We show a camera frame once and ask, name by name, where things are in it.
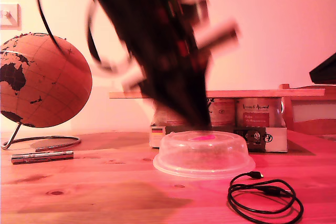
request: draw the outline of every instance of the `wood grain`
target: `wood grain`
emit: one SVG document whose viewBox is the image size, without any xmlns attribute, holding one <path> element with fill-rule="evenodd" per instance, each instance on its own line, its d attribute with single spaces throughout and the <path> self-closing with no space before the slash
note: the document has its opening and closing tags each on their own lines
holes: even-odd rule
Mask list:
<svg viewBox="0 0 336 224">
<path fill-rule="evenodd" d="M 33 143 L 2 150 L 2 223 L 248 223 L 227 205 L 229 180 L 156 170 L 152 159 L 159 150 L 149 147 L 148 134 L 79 137 L 82 144 L 73 148 L 72 160 L 12 165 L 10 156 L 33 152 Z M 292 131 L 288 140 L 286 154 L 251 153 L 256 170 L 265 179 L 284 179 L 296 190 L 305 206 L 301 223 L 335 223 L 336 142 Z M 284 203 L 253 194 L 238 199 L 264 209 Z M 267 220 L 279 223 L 294 214 Z"/>
<path fill-rule="evenodd" d="M 336 133 L 336 119 L 315 119 L 295 122 L 294 130 L 309 135 L 329 135 Z"/>
<path fill-rule="evenodd" d="M 222 90 L 207 91 L 211 98 L 244 98 L 244 97 L 314 97 L 323 96 L 324 89 L 282 89 L 282 90 Z M 110 92 L 111 99 L 139 99 L 148 98 L 140 91 Z"/>
<path fill-rule="evenodd" d="M 292 100 L 298 101 L 336 101 L 336 86 L 333 85 L 313 85 L 305 86 L 302 88 L 294 88 L 293 90 L 298 89 L 325 89 L 323 96 L 313 96 L 313 97 L 292 97 Z"/>
</svg>

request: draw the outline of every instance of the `wooden surface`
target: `wooden surface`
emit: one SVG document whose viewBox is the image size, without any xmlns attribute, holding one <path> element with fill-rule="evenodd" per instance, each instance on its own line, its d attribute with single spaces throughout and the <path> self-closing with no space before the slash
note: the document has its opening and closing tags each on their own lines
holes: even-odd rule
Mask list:
<svg viewBox="0 0 336 224">
<path fill-rule="evenodd" d="M 32 147 L 51 140 L 1 151 L 1 223 L 249 223 L 228 207 L 229 180 L 156 170 L 152 159 L 158 150 L 149 148 L 147 133 L 80 137 L 82 143 L 71 148 L 75 158 L 67 161 L 11 164 L 12 154 L 33 152 Z M 284 179 L 296 190 L 305 207 L 301 223 L 336 223 L 336 142 L 292 131 L 288 140 L 286 154 L 251 154 L 256 170 L 265 179 Z M 237 199 L 261 209 L 283 204 L 255 194 Z"/>
<path fill-rule="evenodd" d="M 324 89 L 289 89 L 289 90 L 222 90 L 222 91 L 207 91 L 207 97 L 211 98 L 244 98 L 244 97 L 315 97 L 323 96 Z M 110 92 L 111 99 L 136 99 L 148 98 L 140 91 L 128 92 Z"/>
</svg>

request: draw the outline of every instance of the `black monitor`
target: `black monitor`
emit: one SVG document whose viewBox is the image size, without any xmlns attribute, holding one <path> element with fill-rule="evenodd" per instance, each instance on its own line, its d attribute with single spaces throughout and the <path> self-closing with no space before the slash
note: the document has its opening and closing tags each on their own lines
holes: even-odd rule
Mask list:
<svg viewBox="0 0 336 224">
<path fill-rule="evenodd" d="M 336 53 L 309 72 L 315 84 L 336 84 Z"/>
</svg>

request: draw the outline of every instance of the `globe stand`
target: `globe stand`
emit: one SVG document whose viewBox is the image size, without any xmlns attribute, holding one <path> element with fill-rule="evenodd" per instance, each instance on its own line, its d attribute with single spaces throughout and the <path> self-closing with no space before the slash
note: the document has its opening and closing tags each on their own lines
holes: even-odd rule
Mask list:
<svg viewBox="0 0 336 224">
<path fill-rule="evenodd" d="M 22 125 L 21 122 L 18 123 L 18 126 L 16 127 L 12 137 L 8 142 L 5 142 L 1 145 L 1 149 L 6 150 L 8 149 L 12 144 L 18 143 L 18 142 L 24 142 L 24 141 L 29 141 L 29 140 L 38 140 L 38 139 L 56 139 L 56 138 L 61 138 L 61 139 L 72 139 L 75 140 L 70 143 L 65 143 L 65 144 L 58 144 L 58 145 L 52 145 L 52 146 L 46 146 L 46 147 L 39 147 L 36 148 L 36 152 L 44 152 L 44 151 L 49 151 L 49 150 L 56 150 L 56 149 L 61 149 L 61 148 L 66 148 L 70 146 L 77 145 L 81 142 L 80 138 L 75 137 L 75 136 L 35 136 L 35 137 L 26 137 L 26 138 L 19 138 L 19 139 L 14 139 L 17 132 L 20 129 L 20 126 Z"/>
</svg>

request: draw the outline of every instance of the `pink wall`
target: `pink wall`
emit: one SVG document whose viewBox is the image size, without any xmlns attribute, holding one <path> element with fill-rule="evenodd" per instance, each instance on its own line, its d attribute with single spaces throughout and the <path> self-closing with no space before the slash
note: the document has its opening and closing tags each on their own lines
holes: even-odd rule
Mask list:
<svg viewBox="0 0 336 224">
<path fill-rule="evenodd" d="M 22 28 L 1 30 L 4 42 L 17 34 L 45 32 L 35 0 L 1 0 L 18 3 Z M 153 110 L 150 102 L 110 100 L 120 91 L 122 77 L 101 73 L 92 62 L 85 38 L 90 0 L 42 0 L 52 32 L 76 46 L 93 73 L 91 97 L 70 121 L 49 129 L 23 127 L 19 134 L 88 133 L 101 131 L 147 131 Z M 238 47 L 213 51 L 207 75 L 208 90 L 276 89 L 311 84 L 309 71 L 336 51 L 336 0 L 209 0 L 212 27 L 236 19 L 241 30 Z M 115 31 L 101 9 L 94 21 L 94 38 L 102 55 L 118 61 L 124 57 Z M 198 30 L 202 36 L 205 31 Z M 1 116 L 1 132 L 12 132 L 15 123 Z"/>
</svg>

